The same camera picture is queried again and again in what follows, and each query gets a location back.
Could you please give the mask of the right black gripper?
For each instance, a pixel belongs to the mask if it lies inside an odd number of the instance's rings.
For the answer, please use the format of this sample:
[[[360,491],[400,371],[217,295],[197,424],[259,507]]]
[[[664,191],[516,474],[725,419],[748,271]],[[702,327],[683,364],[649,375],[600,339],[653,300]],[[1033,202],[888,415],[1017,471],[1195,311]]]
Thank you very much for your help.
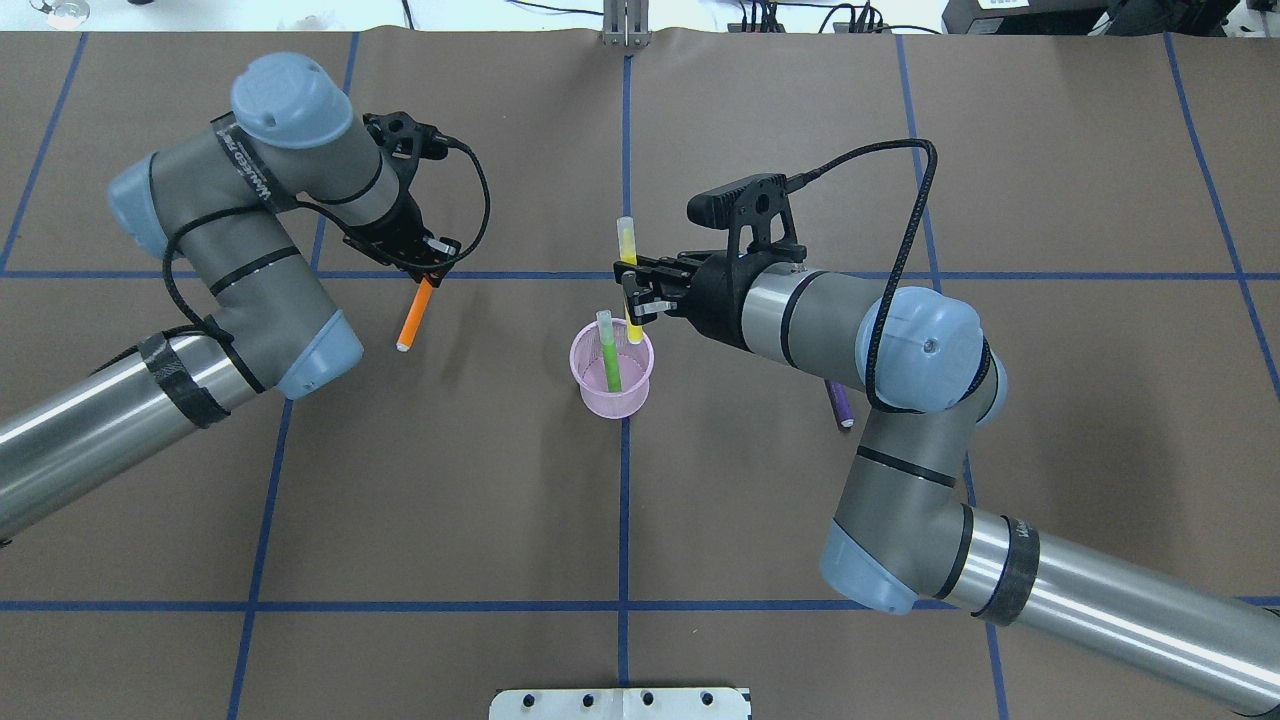
[[[618,260],[614,282],[634,277],[637,291],[631,309],[639,325],[662,313],[684,318],[709,340],[744,346],[742,306],[751,283],[762,273],[762,256],[749,254],[728,260],[723,251],[687,251],[675,258],[637,258],[637,265]]]

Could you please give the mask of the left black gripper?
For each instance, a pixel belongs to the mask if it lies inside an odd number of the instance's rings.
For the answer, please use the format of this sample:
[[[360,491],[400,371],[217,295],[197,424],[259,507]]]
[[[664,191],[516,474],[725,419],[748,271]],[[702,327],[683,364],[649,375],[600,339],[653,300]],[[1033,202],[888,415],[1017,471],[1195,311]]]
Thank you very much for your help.
[[[416,283],[439,286],[461,255],[462,243],[436,237],[422,223],[419,204],[401,195],[379,222],[347,232],[343,242],[381,265],[407,273]]]

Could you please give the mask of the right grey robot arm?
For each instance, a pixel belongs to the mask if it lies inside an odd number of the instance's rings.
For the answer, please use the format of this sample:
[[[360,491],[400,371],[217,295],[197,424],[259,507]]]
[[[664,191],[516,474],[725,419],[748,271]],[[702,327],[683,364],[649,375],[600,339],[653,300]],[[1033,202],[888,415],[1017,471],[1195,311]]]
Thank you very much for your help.
[[[904,615],[924,597],[1023,626],[1215,700],[1277,716],[1277,615],[964,503],[968,446],[1009,393],[975,310],[908,286],[806,269],[781,252],[617,261],[627,314],[863,389],[876,401],[831,521],[820,573]]]

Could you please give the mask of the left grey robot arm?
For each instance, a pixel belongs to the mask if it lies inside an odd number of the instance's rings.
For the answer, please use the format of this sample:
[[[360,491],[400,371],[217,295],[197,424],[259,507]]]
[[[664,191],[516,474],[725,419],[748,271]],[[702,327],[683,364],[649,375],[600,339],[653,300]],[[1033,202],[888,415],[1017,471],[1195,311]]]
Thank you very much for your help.
[[[302,398],[355,368],[364,346],[280,215],[315,211],[438,286],[474,245],[430,232],[411,186],[451,152],[474,156],[407,113],[356,111],[312,58],[271,53],[206,129],[114,178],[109,208],[184,323],[3,423],[3,543],[259,395]]]

